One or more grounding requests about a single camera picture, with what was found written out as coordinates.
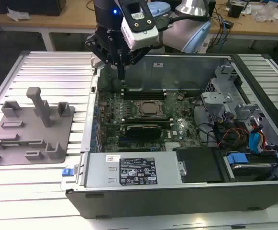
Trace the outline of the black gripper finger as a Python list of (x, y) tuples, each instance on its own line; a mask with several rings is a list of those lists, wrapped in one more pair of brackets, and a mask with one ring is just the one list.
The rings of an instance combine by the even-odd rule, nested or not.
[(118, 53), (112, 34), (105, 35), (103, 38), (93, 34), (86, 39), (85, 45), (105, 64), (115, 66), (118, 79), (122, 79), (121, 56)]
[(121, 53), (121, 80), (125, 79), (125, 68), (126, 68), (126, 66), (136, 64), (150, 50), (151, 50), (151, 46), (143, 47), (143, 48), (137, 49), (135, 51), (131, 51), (127, 47), (122, 48), (122, 53)]

